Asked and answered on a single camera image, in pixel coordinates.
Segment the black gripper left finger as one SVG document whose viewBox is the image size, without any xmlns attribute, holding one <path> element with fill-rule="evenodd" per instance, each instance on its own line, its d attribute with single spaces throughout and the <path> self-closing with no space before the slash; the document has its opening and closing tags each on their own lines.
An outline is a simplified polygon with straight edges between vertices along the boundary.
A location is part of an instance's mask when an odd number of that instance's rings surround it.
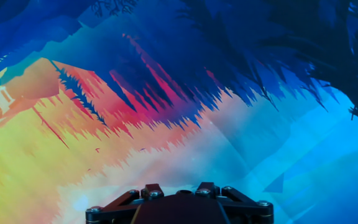
<svg viewBox="0 0 358 224">
<path fill-rule="evenodd" d="M 141 190 L 128 190 L 104 207 L 88 208 L 85 211 L 86 224 L 131 221 L 141 204 L 162 197 L 164 197 L 164 192 L 159 184 L 147 184 Z"/>
</svg>

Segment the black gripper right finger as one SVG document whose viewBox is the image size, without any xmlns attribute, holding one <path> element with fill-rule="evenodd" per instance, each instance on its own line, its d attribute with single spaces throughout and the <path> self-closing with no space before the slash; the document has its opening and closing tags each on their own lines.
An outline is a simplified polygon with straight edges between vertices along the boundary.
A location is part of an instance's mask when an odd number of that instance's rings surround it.
<svg viewBox="0 0 358 224">
<path fill-rule="evenodd" d="M 273 204 L 266 200 L 255 201 L 231 186 L 222 188 L 213 182 L 202 182 L 195 195 L 218 203 L 218 212 L 228 223 L 274 224 Z"/>
</svg>

